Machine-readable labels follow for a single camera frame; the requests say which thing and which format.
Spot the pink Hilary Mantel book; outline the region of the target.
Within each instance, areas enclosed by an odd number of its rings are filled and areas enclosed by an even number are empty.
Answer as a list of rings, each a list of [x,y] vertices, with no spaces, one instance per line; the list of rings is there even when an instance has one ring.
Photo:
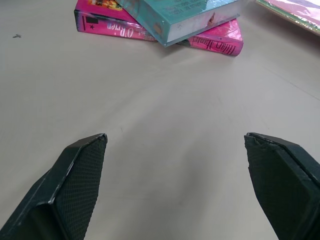
[[[177,44],[236,57],[242,51],[244,42],[235,18]]]

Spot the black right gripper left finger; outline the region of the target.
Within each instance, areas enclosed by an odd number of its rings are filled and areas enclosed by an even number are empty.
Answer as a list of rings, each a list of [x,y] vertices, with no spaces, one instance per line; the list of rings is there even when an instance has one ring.
[[[84,240],[98,199],[104,133],[67,146],[0,229],[0,240]]]

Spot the pink O'Brien book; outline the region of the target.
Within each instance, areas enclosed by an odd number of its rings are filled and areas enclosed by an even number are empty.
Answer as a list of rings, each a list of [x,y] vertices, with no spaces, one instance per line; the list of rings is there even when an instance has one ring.
[[[154,42],[115,0],[77,0],[74,17],[78,32]]]

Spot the green-edged pale book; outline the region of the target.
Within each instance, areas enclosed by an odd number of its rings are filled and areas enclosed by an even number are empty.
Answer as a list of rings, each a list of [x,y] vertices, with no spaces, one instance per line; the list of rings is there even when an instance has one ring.
[[[254,0],[277,16],[320,37],[320,0]]]

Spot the teal hardcover book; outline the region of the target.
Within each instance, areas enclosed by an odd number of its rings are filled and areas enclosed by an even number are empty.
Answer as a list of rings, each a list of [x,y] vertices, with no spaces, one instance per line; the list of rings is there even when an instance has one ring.
[[[244,0],[116,0],[165,47],[239,16]]]

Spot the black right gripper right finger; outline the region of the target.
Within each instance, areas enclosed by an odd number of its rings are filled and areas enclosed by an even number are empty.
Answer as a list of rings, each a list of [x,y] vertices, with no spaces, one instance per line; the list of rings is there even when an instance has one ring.
[[[300,145],[244,136],[255,196],[278,240],[320,240],[320,163]]]

